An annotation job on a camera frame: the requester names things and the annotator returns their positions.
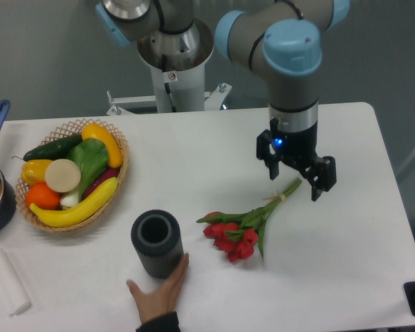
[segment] orange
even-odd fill
[[[26,193],[26,206],[29,208],[32,203],[43,210],[56,210],[60,205],[60,194],[54,192],[45,183],[38,183]]]

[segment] blue indicator light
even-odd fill
[[[275,147],[281,147],[282,144],[283,144],[283,140],[281,138],[275,138],[274,139],[274,146]]]

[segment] wicker basket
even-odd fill
[[[17,181],[17,186],[15,188],[15,196],[17,200],[17,209],[27,220],[31,225],[35,226],[36,228],[39,228],[40,230],[45,230],[47,232],[71,232],[74,230],[78,230],[80,228],[83,228],[90,223],[97,220],[103,212],[108,208],[108,206],[111,204],[112,200],[118,195],[120,192],[120,187],[123,183],[123,180],[125,179],[128,163],[129,163],[129,147],[127,144],[127,141],[125,137],[123,136],[122,132],[119,131],[116,127],[114,127],[112,124],[108,124],[107,122],[103,122],[101,120],[91,120],[91,119],[79,119],[75,122],[68,122],[63,124],[61,127],[57,127],[54,131],[50,133],[49,136],[47,136],[40,145],[52,142],[54,140],[57,140],[59,138],[71,136],[73,134],[81,133],[82,129],[90,123],[97,123],[100,126],[106,128],[112,136],[115,138],[116,142],[118,143],[119,148],[122,152],[123,162],[122,166],[120,168],[120,173],[118,174],[118,186],[117,190],[112,195],[112,197],[92,216],[90,216],[88,219],[82,221],[81,223],[78,223],[77,225],[72,225],[69,227],[50,227],[48,225],[45,225],[40,221],[40,219],[28,209],[28,207],[25,204],[25,197],[26,193],[28,192],[30,186],[23,182],[21,178]]]

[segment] blue joint cap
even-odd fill
[[[350,7],[350,0],[333,0],[333,16],[329,28],[346,18]]]
[[[264,34],[263,54],[268,64],[284,75],[310,75],[322,60],[320,32],[306,20],[279,21]]]
[[[97,12],[97,16],[100,18],[100,21],[103,23],[104,29],[109,33],[112,40],[117,43],[117,45],[126,46],[131,43],[109,17],[101,3],[95,7],[95,11]]]
[[[228,52],[229,33],[235,20],[243,13],[241,10],[229,12],[220,19],[215,29],[215,47],[228,60],[230,60]]]

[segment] yellow bell pepper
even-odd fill
[[[117,178],[108,178],[99,185],[88,197],[76,206],[66,210],[43,210],[34,203],[29,208],[42,223],[51,227],[68,227],[81,223],[96,213],[116,192]]]
[[[21,179],[29,185],[44,183],[44,172],[51,163],[49,159],[29,160],[21,167]]]
[[[123,157],[120,148],[111,135],[111,133],[104,127],[96,123],[87,124],[82,130],[82,139],[95,138],[106,145],[109,154],[108,166],[110,168],[119,168],[122,164]]]

